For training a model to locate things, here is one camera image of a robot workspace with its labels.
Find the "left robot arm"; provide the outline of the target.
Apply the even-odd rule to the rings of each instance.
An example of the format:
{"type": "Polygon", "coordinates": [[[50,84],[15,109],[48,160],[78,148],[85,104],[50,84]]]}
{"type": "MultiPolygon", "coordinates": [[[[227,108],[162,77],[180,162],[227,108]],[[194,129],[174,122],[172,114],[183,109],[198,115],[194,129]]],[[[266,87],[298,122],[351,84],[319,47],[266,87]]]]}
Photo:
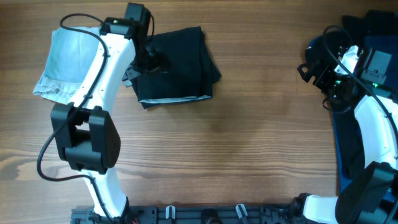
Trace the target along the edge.
{"type": "Polygon", "coordinates": [[[129,3],[123,18],[100,22],[93,62],[80,89],[70,101],[54,105],[53,133],[44,144],[44,155],[55,141],[58,156],[83,178],[95,203],[88,210],[74,210],[72,223],[135,223],[127,196],[116,173],[121,139],[111,119],[119,84],[139,75],[164,71],[167,59],[150,46],[154,18],[144,5],[129,3]]]}

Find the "black shorts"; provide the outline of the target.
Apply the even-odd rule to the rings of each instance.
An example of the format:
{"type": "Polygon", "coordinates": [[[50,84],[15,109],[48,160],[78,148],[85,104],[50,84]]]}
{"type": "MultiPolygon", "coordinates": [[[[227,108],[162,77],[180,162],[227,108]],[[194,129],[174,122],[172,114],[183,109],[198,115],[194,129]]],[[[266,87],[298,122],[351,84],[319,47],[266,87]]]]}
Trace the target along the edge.
{"type": "Polygon", "coordinates": [[[221,73],[210,57],[200,26],[157,34],[149,46],[158,56],[159,69],[139,73],[130,64],[122,77],[143,108],[213,97],[213,84],[221,73]]]}

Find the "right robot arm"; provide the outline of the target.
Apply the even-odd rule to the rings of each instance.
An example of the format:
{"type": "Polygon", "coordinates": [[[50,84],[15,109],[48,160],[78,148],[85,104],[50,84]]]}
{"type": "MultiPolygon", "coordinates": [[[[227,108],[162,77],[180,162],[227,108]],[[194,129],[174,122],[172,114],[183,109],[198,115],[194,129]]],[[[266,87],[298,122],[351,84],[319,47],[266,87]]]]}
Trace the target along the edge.
{"type": "Polygon", "coordinates": [[[313,45],[298,71],[331,103],[343,188],[336,197],[297,197],[292,215],[310,223],[396,223],[396,55],[313,45]]]}

